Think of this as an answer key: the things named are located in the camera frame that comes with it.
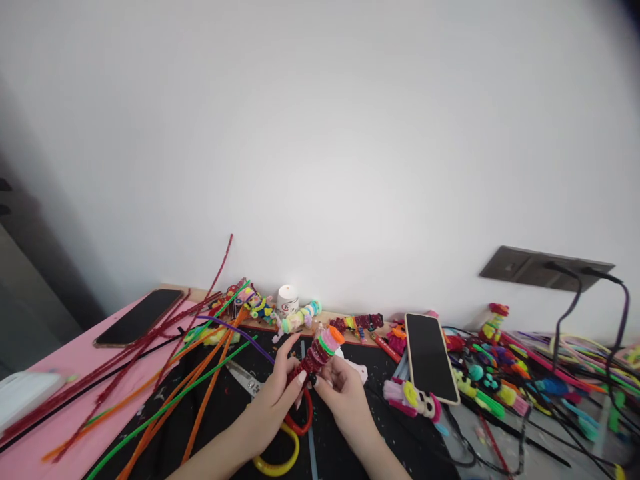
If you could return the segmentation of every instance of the white wall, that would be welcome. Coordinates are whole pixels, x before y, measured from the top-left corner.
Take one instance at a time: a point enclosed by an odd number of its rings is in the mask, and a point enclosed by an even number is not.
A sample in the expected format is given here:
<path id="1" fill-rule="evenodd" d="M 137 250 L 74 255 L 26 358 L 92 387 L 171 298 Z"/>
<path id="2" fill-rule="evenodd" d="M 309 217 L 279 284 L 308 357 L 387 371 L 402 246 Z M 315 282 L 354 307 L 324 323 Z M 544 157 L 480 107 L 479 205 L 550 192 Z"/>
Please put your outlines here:
<path id="1" fill-rule="evenodd" d="M 208 286 L 233 232 L 220 287 L 546 330 L 571 294 L 478 278 L 499 245 L 640 298 L 637 40 L 602 5 L 5 0 L 0 148 L 106 311 Z"/>

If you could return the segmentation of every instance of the finger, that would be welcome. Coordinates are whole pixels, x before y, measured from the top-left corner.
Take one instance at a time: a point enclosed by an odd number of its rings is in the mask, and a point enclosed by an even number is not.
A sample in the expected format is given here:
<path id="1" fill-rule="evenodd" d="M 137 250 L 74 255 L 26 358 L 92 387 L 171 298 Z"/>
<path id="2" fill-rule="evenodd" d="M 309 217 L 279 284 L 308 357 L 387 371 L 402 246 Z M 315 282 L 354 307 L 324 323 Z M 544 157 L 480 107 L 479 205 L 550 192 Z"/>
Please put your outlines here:
<path id="1" fill-rule="evenodd" d="M 303 394 L 303 392 L 304 392 L 304 389 L 302 389 L 302 391 L 295 398 L 295 402 L 293 402 L 293 404 L 295 405 L 295 410 L 296 411 L 298 411 L 298 409 L 300 408 L 300 405 L 302 404 L 302 394 Z"/>
<path id="2" fill-rule="evenodd" d="M 336 392 L 333 387 L 330 386 L 330 384 L 328 384 L 328 382 L 322 377 L 317 377 L 313 388 L 316 390 L 316 392 L 318 392 L 320 398 L 324 400 L 329 408 L 331 408 L 331 406 L 334 405 L 339 399 L 340 394 Z"/>
<path id="3" fill-rule="evenodd" d="M 302 391 L 302 386 L 305 384 L 306 380 L 307 372 L 306 370 L 302 370 L 302 372 L 300 372 L 296 376 L 296 378 L 294 378 L 287 386 L 282 396 L 280 397 L 280 400 L 278 400 L 278 403 L 275 404 L 275 407 L 280 413 L 282 413 L 283 417 L 287 414 L 287 412 L 293 405 L 293 402 L 295 402 L 296 397 Z"/>
<path id="4" fill-rule="evenodd" d="M 333 388 L 333 375 L 330 368 L 322 368 L 322 370 L 320 370 L 320 377 L 324 378 L 324 380 L 330 384 L 331 388 Z"/>
<path id="5" fill-rule="evenodd" d="M 300 360 L 295 357 L 289 357 L 287 359 L 287 375 L 290 374 L 298 365 L 300 365 Z"/>
<path id="6" fill-rule="evenodd" d="M 299 333 L 291 335 L 286 342 L 282 344 L 282 347 L 278 349 L 278 353 L 275 355 L 275 365 L 273 366 L 274 373 L 278 373 L 278 375 L 286 375 L 287 357 L 289 356 L 289 352 L 291 351 L 293 344 L 298 341 L 298 338 L 300 338 Z"/>

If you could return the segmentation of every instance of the electrical socket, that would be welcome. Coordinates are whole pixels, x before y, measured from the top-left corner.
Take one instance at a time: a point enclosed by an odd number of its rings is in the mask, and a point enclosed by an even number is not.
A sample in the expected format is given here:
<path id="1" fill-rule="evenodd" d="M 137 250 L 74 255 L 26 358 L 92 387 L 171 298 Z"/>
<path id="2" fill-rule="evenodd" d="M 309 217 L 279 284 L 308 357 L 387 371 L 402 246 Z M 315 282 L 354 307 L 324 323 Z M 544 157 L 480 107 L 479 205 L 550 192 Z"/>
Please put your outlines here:
<path id="1" fill-rule="evenodd" d="M 584 267 L 593 267 L 608 273 L 615 266 L 612 263 L 564 257 L 502 245 L 480 272 L 480 276 L 556 290 L 576 291 L 578 282 L 575 279 L 545 267 L 550 261 L 576 272 L 582 280 L 582 291 L 588 290 L 599 280 L 598 277 L 582 275 Z"/>

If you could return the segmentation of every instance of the colorful craft toy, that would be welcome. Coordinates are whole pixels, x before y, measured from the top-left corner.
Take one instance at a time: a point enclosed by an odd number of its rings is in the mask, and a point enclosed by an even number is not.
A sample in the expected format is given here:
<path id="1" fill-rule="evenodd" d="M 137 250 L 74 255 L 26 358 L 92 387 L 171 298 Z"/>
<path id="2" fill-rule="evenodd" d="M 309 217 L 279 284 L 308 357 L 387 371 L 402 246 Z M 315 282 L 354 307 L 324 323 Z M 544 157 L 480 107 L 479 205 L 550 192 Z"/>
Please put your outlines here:
<path id="1" fill-rule="evenodd" d="M 340 317 L 329 320 L 329 324 L 340 330 L 341 333 L 351 330 L 360 343 L 365 343 L 365 329 L 374 331 L 384 325 L 384 318 L 380 313 L 370 315 L 357 315 L 355 317 Z"/>
<path id="2" fill-rule="evenodd" d="M 389 404 L 410 416 L 416 418 L 418 414 L 438 423 L 442 413 L 440 401 L 432 394 L 418 390 L 410 381 L 393 377 L 385 380 L 383 396 Z"/>
<path id="3" fill-rule="evenodd" d="M 268 302 L 271 300 L 271 296 L 263 297 L 252 287 L 246 287 L 238 293 L 235 304 L 244 305 L 245 308 L 249 310 L 252 318 L 263 319 L 272 325 L 274 321 L 278 320 L 278 314 L 275 312 L 275 309 L 269 305 Z"/>
<path id="4" fill-rule="evenodd" d="M 322 305 L 318 300 L 312 300 L 306 307 L 294 313 L 290 313 L 286 318 L 276 320 L 278 334 L 273 337 L 273 342 L 278 343 L 284 334 L 293 333 L 304 323 L 307 328 L 311 328 L 313 318 L 322 312 Z"/>
<path id="5" fill-rule="evenodd" d="M 322 329 L 316 338 L 313 339 L 313 342 L 311 342 L 311 346 L 307 350 L 307 355 L 289 374 L 287 382 L 296 378 L 302 370 L 307 372 L 307 380 L 310 374 L 320 372 L 322 367 L 334 356 L 335 351 L 338 350 L 344 342 L 344 336 L 335 327 Z"/>
<path id="6" fill-rule="evenodd" d="M 490 303 L 489 310 L 493 316 L 480 328 L 478 336 L 484 341 L 495 344 L 500 341 L 500 326 L 505 318 L 509 316 L 509 307 L 500 303 Z"/>

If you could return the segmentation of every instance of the smartphone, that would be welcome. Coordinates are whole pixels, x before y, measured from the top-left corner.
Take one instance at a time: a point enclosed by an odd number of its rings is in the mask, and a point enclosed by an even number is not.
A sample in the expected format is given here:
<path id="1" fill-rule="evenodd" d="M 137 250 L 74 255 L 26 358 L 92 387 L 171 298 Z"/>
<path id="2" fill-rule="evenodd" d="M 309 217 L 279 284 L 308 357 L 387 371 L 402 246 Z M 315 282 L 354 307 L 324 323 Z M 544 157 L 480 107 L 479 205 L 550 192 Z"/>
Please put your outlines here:
<path id="1" fill-rule="evenodd" d="M 405 315 L 411 382 L 443 403 L 460 404 L 458 386 L 447 355 L 447 344 L 437 318 L 416 313 Z"/>
<path id="2" fill-rule="evenodd" d="M 97 348 L 126 347 L 135 342 L 151 330 L 183 295 L 182 290 L 152 291 L 96 338 L 93 346 Z"/>

